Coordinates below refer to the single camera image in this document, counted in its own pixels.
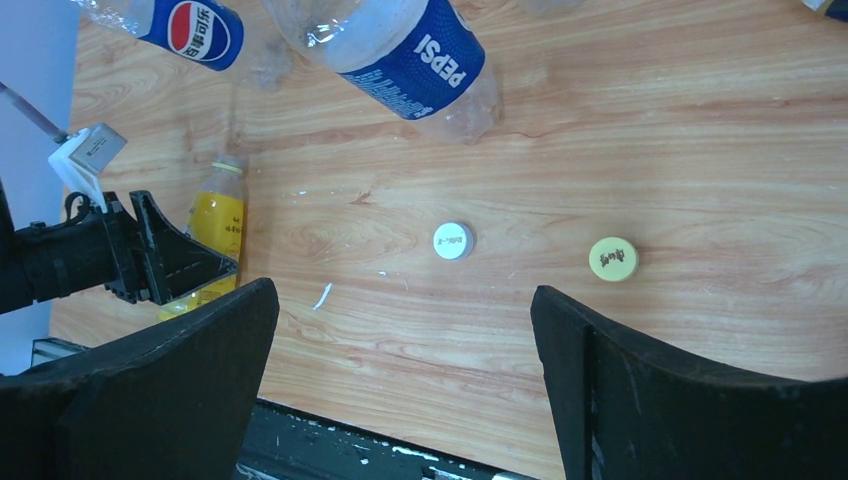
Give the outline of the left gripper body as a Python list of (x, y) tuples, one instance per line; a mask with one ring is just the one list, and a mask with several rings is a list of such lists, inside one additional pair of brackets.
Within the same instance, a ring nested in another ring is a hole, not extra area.
[(100, 208), (82, 192), (64, 201), (59, 229), (59, 296), (102, 286), (134, 304), (153, 299), (147, 258), (149, 219), (140, 210), (131, 216), (120, 200), (107, 194)]

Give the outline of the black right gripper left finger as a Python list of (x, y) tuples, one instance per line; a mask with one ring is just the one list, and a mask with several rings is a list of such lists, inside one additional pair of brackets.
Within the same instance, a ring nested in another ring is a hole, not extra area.
[(274, 283), (1, 381), (5, 479), (228, 479), (279, 316)]

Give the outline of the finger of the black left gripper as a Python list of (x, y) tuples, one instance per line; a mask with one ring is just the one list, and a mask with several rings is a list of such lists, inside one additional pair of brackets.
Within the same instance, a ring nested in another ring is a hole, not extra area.
[(238, 270), (238, 263), (177, 229), (146, 190), (130, 193), (151, 295), (188, 295)]
[(188, 305), (199, 306), (222, 297), (238, 286), (239, 275), (232, 274), (205, 286), (190, 288), (184, 280), (170, 281), (167, 284), (167, 294), (163, 297), (163, 306)]

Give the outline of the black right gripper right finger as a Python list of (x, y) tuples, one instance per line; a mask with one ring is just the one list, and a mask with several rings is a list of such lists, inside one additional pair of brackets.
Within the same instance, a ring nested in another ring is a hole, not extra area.
[(717, 362), (550, 286), (531, 322), (570, 479), (843, 479), (847, 382)]

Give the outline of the yellow juice bottle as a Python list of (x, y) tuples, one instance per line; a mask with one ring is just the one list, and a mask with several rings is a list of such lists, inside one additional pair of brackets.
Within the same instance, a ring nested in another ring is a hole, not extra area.
[[(236, 262), (240, 260), (244, 242), (246, 166), (244, 159), (233, 155), (220, 153), (217, 156), (212, 163), (212, 173), (194, 195), (185, 228), (193, 239)], [(203, 305), (162, 306), (157, 320), (167, 321)]]

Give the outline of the yellow bottle cap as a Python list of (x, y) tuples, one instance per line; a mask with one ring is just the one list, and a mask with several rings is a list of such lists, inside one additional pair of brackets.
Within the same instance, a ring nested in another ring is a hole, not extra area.
[(597, 278), (618, 283), (637, 272), (640, 256), (628, 240), (611, 236), (598, 240), (590, 248), (588, 264)]

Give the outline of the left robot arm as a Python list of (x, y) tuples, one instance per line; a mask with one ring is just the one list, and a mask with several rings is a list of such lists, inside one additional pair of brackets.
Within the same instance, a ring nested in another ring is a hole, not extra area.
[(113, 192), (105, 201), (72, 192), (62, 222), (21, 229), (1, 202), (3, 313), (98, 286), (130, 304), (165, 305), (236, 273), (235, 260), (180, 231), (150, 192), (131, 192), (130, 209)]

